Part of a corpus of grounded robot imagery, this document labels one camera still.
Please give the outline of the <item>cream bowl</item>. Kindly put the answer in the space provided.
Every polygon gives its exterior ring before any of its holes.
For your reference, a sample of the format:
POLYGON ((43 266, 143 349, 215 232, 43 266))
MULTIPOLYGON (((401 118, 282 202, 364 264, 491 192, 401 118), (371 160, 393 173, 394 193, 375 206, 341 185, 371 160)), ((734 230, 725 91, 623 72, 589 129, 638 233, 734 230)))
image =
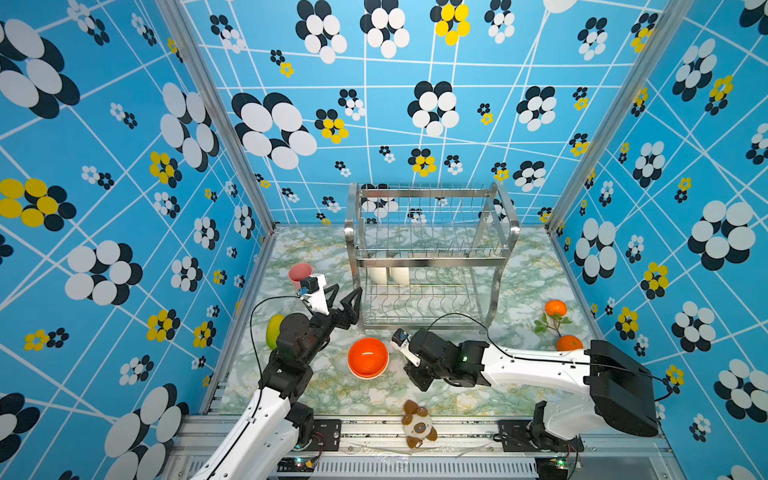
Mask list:
POLYGON ((398 285, 407 286, 410 284, 410 270, 408 267, 391 267, 389 275, 398 285))
POLYGON ((386 285, 388 282, 388 273, 386 267, 368 267, 368 277, 377 285, 386 285))

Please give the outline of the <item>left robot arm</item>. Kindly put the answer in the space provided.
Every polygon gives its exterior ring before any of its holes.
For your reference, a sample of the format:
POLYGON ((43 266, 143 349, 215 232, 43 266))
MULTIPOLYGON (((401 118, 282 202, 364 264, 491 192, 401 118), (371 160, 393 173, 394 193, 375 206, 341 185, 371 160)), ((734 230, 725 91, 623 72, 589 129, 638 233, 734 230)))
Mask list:
POLYGON ((311 362, 336 329, 347 330, 360 318, 363 290, 334 301, 337 284, 300 295, 307 309, 283 318, 276 347, 259 368, 259 390, 195 479, 266 479, 297 446, 307 444, 314 410, 299 402, 312 376, 311 362))

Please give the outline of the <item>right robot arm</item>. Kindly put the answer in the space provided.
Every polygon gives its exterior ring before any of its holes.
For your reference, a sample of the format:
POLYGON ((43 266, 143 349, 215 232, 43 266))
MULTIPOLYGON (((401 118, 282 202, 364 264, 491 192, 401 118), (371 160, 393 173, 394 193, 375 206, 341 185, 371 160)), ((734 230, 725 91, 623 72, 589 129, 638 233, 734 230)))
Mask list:
POLYGON ((427 329, 413 335, 399 329, 391 341, 421 391, 440 379, 460 388, 515 384, 568 392, 564 399, 535 407, 527 435, 540 449, 555 451, 606 427, 636 437, 658 434, 653 375, 607 341, 570 351, 516 350, 491 340, 454 344, 427 329))

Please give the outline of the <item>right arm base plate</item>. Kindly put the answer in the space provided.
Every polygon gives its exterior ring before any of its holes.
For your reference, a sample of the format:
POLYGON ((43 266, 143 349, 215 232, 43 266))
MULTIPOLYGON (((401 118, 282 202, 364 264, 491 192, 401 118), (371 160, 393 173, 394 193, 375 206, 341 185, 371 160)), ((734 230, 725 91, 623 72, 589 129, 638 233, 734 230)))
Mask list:
POLYGON ((493 440, 500 442, 504 452, 577 453, 584 451, 579 436, 563 440, 536 427, 532 420, 500 420, 493 440))

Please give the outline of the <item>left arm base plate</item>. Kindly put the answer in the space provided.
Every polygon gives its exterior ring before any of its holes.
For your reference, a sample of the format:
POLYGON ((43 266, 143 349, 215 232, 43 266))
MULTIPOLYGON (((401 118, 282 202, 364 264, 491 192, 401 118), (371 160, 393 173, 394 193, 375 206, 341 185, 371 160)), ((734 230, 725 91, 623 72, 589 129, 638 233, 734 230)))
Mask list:
POLYGON ((337 452, 341 440, 342 421, 335 418, 315 418, 311 429, 300 429, 298 444, 293 452, 337 452))

